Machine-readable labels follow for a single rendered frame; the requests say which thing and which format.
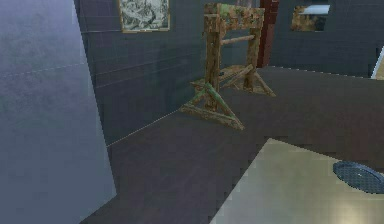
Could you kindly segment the mossy wooden rack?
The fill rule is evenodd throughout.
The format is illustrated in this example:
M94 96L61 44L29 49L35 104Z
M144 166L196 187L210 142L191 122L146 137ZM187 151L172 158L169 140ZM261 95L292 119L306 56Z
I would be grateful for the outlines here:
M249 93L275 96L273 90L257 72L264 18L264 8L225 3L204 5L205 76L191 82L195 95L180 107L180 112L244 130L244 125L221 97L219 90L234 88ZM246 63L221 68L221 48L241 41L248 42Z

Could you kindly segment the framed brown picture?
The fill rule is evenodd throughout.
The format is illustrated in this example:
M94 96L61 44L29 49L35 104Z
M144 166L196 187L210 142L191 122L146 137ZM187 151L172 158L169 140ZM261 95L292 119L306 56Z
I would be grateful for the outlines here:
M329 5L295 6L290 29L296 32L323 32Z

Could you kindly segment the dark blue plate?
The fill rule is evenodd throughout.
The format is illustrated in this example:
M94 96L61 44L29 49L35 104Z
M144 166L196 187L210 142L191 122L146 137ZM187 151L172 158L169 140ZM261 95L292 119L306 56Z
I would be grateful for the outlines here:
M352 162L338 161L332 165L333 173L354 189L370 194L384 194L384 175L372 168Z

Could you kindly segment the framed grey picture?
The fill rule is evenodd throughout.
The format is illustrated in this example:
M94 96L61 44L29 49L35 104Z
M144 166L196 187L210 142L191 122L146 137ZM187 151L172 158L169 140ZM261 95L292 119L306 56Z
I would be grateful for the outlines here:
M170 30L170 0L117 0L123 33Z

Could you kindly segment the dark red door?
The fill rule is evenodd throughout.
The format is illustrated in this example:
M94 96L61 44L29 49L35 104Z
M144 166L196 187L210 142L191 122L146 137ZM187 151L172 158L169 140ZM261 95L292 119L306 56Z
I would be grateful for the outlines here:
M274 26L277 19L280 0L260 0L260 7L265 9L257 66L265 67L270 61Z

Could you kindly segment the pale table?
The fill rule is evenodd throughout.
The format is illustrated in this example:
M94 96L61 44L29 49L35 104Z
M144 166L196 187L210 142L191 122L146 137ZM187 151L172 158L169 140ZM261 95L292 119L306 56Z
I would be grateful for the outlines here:
M384 194L349 186L336 162L270 138L209 224L384 224Z

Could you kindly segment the white framed panel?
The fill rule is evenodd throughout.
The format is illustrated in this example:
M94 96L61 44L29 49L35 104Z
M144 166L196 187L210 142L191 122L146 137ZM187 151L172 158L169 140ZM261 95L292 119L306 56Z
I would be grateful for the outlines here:
M384 80L384 46L380 49L377 62L371 74L371 79Z

